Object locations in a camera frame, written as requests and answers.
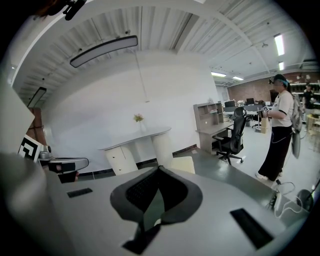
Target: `person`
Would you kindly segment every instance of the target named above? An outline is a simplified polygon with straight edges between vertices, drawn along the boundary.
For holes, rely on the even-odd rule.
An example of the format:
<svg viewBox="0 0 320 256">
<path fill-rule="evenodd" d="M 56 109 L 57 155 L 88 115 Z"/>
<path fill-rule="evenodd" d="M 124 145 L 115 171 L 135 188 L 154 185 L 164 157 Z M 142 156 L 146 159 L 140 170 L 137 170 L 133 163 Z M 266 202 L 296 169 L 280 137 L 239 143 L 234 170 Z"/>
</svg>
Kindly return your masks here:
<svg viewBox="0 0 320 256">
<path fill-rule="evenodd" d="M 311 111 L 314 109 L 314 93 L 311 90 L 311 85 L 306 84 L 306 90 L 304 91 L 302 98 L 302 111 L 304 112 L 304 121 L 306 123 L 306 130 L 308 129 L 308 115 L 311 114 Z"/>
<path fill-rule="evenodd" d="M 272 110 L 262 112 L 263 117 L 272 118 L 270 146 L 264 163 L 255 176 L 258 179 L 275 181 L 279 175 L 282 175 L 293 133 L 291 116 L 294 111 L 294 99 L 290 83 L 282 74 L 275 75 L 272 83 L 278 96 Z"/>
</svg>

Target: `flower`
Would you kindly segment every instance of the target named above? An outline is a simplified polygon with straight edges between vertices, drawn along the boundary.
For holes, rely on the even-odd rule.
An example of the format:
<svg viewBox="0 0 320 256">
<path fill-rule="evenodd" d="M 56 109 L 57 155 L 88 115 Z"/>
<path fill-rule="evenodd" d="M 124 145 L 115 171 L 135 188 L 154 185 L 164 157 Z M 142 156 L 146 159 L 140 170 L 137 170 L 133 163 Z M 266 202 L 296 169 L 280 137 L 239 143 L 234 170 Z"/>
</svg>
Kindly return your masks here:
<svg viewBox="0 0 320 256">
<path fill-rule="evenodd" d="M 144 119 L 144 117 L 142 116 L 142 114 L 135 114 L 133 116 L 133 120 L 135 120 L 136 122 L 141 122 Z"/>
</svg>

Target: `white t-shirt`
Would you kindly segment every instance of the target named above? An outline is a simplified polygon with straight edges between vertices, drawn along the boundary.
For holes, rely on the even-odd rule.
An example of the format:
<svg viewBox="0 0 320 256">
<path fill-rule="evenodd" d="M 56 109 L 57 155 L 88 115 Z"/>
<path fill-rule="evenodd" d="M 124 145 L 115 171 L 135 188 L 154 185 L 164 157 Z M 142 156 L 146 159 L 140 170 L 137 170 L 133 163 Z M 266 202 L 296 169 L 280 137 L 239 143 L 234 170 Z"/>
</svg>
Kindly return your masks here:
<svg viewBox="0 0 320 256">
<path fill-rule="evenodd" d="M 272 118 L 272 127 L 289 127 L 292 126 L 291 116 L 294 112 L 294 99 L 290 92 L 282 91 L 274 101 L 272 111 L 280 111 L 285 114 L 284 119 Z"/>
</svg>

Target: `flower vase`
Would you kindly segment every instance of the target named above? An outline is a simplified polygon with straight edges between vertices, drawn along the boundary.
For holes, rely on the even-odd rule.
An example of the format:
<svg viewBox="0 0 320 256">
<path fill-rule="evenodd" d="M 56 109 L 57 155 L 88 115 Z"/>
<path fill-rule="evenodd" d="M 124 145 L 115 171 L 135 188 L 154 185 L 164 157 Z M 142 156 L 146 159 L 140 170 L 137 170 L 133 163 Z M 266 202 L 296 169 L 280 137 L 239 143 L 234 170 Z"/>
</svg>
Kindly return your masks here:
<svg viewBox="0 0 320 256">
<path fill-rule="evenodd" d="M 140 121 L 139 123 L 140 123 L 140 131 L 142 133 L 145 133 L 147 131 L 147 128 L 146 128 L 144 122 Z"/>
</svg>

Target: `chair backrest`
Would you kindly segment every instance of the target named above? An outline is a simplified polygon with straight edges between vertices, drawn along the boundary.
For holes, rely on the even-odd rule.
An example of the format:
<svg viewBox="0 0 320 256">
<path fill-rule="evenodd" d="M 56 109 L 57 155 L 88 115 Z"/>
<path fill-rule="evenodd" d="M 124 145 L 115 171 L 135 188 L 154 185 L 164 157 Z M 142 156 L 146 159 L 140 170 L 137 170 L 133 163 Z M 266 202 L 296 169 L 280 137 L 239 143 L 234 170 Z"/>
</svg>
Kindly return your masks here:
<svg viewBox="0 0 320 256">
<path fill-rule="evenodd" d="M 230 149 L 233 154 L 238 154 L 241 150 L 241 138 L 244 132 L 246 120 L 247 120 L 247 111 L 244 107 L 237 107 L 234 110 L 234 116 L 236 117 L 233 121 L 233 130 L 230 140 Z"/>
</svg>

